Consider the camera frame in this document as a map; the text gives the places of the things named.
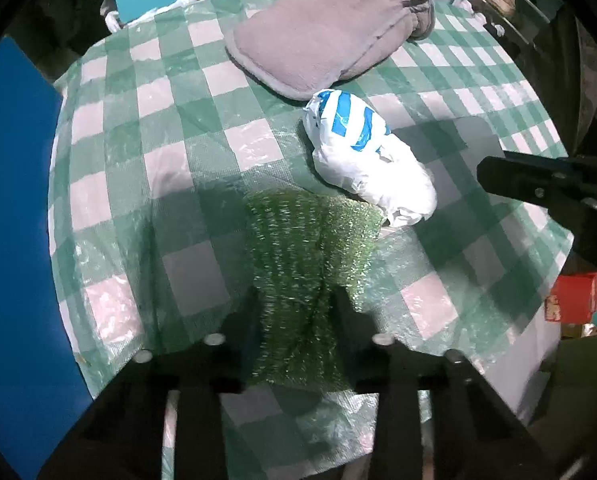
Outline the green checkered tablecloth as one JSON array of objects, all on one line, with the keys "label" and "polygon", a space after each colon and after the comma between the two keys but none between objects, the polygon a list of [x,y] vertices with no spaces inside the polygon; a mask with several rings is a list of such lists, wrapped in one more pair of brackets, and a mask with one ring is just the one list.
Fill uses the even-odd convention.
[{"label": "green checkered tablecloth", "polygon": [[[229,58],[232,29],[278,0],[180,2],[99,41],[59,79],[49,252],[77,365],[99,394],[139,349],[217,330],[251,284],[244,198],[331,194],[299,104]],[[364,307],[411,347],[464,351],[486,370],[522,335],[571,251],[541,208],[477,183],[469,126],[503,148],[559,157],[537,93],[475,18],[433,0],[413,29],[341,88],[408,143],[437,191],[431,218],[379,237]]]}]

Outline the green glitter scrubbing cloth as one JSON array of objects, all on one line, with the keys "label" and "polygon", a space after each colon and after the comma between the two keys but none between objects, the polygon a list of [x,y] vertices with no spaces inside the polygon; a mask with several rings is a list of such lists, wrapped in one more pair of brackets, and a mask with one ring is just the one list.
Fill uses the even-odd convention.
[{"label": "green glitter scrubbing cloth", "polygon": [[348,387],[329,318],[338,286],[358,298],[384,223],[376,206],[297,190],[245,200],[254,285],[263,300],[257,382],[310,391]]}]

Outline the white blue striped sock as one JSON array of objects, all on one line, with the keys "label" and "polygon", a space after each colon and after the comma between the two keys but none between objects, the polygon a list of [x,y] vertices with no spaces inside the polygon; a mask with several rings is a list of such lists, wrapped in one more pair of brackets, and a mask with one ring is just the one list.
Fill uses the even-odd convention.
[{"label": "white blue striped sock", "polygon": [[364,100],[322,89],[303,108],[303,126],[325,182],[381,209],[391,226],[413,226],[434,214],[431,174]]}]

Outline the red snack package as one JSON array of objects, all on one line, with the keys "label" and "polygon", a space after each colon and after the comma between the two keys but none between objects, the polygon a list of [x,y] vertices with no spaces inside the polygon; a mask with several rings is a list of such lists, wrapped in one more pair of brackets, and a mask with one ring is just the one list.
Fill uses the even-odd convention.
[{"label": "red snack package", "polygon": [[560,275],[543,304],[548,322],[597,328],[597,272]]}]

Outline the blue cardboard box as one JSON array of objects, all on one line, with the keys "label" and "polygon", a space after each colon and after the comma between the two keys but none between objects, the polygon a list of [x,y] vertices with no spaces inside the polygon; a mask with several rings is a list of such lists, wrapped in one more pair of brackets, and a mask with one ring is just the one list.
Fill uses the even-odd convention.
[{"label": "blue cardboard box", "polygon": [[60,97],[0,41],[0,452],[33,479],[90,403],[60,315],[47,203]]}]

